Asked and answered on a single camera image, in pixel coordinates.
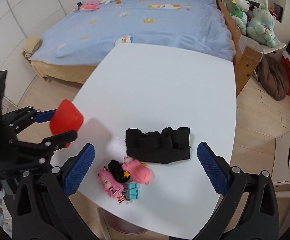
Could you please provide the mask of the red plastic box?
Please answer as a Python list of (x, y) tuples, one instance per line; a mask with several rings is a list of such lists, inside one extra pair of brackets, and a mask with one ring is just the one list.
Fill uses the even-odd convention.
[(84, 122), (84, 116), (67, 99), (57, 109), (48, 111), (49, 129), (60, 142), (59, 149), (69, 147), (78, 137), (78, 131)]

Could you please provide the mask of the pink and black toy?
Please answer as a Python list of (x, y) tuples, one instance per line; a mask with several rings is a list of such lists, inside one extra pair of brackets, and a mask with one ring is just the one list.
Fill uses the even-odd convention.
[(122, 163), (112, 159), (108, 163), (108, 169), (114, 179), (121, 184), (132, 180), (135, 183), (148, 185), (152, 177), (147, 164), (129, 156), (125, 156)]

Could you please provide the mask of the blue binder clip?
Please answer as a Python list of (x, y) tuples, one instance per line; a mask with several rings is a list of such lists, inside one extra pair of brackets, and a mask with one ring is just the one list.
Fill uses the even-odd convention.
[(138, 183), (123, 184), (123, 196), (126, 201), (137, 200), (140, 197), (140, 185)]

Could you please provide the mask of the black fabric organizer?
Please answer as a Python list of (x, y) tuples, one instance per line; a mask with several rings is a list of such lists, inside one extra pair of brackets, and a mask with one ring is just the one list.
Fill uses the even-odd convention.
[(191, 157), (190, 128), (164, 128), (161, 132), (142, 133), (139, 129), (125, 131), (126, 153), (145, 163), (170, 164)]

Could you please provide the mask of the pink hair doll figure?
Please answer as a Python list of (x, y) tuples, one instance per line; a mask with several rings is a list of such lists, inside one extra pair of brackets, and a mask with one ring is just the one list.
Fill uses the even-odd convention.
[(109, 197), (115, 199), (119, 204), (125, 202), (124, 186), (114, 179), (106, 167), (99, 171), (97, 178)]

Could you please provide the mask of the mauve trash bin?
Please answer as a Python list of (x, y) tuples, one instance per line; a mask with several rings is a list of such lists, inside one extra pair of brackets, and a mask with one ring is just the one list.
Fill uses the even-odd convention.
[(132, 223), (123, 220), (108, 211), (102, 209), (102, 214), (104, 216), (105, 222), (114, 230), (130, 236), (141, 235), (146, 233), (148, 230), (136, 226)]

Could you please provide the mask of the beige folded cloth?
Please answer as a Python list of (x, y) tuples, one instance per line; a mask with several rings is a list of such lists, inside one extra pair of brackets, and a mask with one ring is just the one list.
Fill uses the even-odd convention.
[(39, 37), (28, 37), (23, 45), (23, 52), (26, 58), (30, 58), (42, 45), (43, 41)]

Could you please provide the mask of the white bedside table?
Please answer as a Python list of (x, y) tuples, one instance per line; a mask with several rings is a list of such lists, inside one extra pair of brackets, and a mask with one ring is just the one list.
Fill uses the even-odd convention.
[[(209, 220), (218, 201), (197, 159), (206, 142), (230, 160), (236, 128), (233, 63), (196, 51), (149, 44), (116, 45), (82, 86), (74, 101), (84, 116), (78, 138), (52, 157), (61, 166), (86, 143), (95, 160), (79, 191), (113, 215), (141, 228), (192, 239)], [(168, 165), (150, 164), (152, 178), (138, 200), (119, 204), (100, 185), (97, 174), (126, 155), (125, 132), (160, 132), (189, 127), (191, 157)]]

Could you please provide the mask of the white wardrobe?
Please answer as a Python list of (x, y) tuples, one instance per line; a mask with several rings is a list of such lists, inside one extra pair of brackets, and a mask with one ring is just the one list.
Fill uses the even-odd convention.
[(41, 36), (64, 16), (59, 0), (0, 0), (0, 71), (7, 71), (5, 98), (13, 105), (36, 77), (22, 54), (26, 39)]

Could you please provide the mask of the pink plush on bed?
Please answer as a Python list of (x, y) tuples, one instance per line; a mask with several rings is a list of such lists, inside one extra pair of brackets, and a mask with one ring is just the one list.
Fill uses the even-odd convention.
[(79, 11), (97, 11), (99, 10), (99, 2), (86, 2), (79, 7)]

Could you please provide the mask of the brown bean bag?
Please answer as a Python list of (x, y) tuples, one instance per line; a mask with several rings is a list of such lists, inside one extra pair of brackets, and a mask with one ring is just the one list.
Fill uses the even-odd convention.
[(286, 97), (289, 89), (286, 70), (276, 59), (267, 54), (259, 63), (259, 80), (265, 91), (276, 101)]

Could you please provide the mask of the bed with blue blanket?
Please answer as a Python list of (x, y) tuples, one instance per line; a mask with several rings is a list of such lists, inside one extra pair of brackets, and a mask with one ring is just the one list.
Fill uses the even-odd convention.
[(77, 10), (41, 35), (29, 58), (42, 78), (84, 83), (120, 43), (169, 46), (220, 57), (234, 67), (242, 91), (263, 57), (243, 36), (221, 0), (122, 0)]

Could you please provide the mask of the light green unicorn plush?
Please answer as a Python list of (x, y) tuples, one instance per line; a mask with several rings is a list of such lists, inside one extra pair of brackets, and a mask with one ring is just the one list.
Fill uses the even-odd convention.
[(269, 10), (254, 6), (253, 16), (247, 26), (247, 35), (260, 44), (275, 48), (274, 27), (275, 20)]

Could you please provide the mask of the green dragon plush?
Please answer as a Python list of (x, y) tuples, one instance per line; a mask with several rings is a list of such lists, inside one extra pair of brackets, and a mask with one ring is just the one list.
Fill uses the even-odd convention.
[(232, 19), (240, 29), (242, 35), (247, 34), (247, 13), (250, 8), (249, 0), (228, 0), (229, 12)]

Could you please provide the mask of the white folding chair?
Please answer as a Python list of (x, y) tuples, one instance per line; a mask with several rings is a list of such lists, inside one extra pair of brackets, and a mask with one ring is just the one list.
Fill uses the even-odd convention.
[(261, 45), (262, 53), (276, 53), (285, 48), (274, 33), (276, 16), (268, 7), (268, 0), (232, 0), (234, 14), (232, 19), (243, 35)]

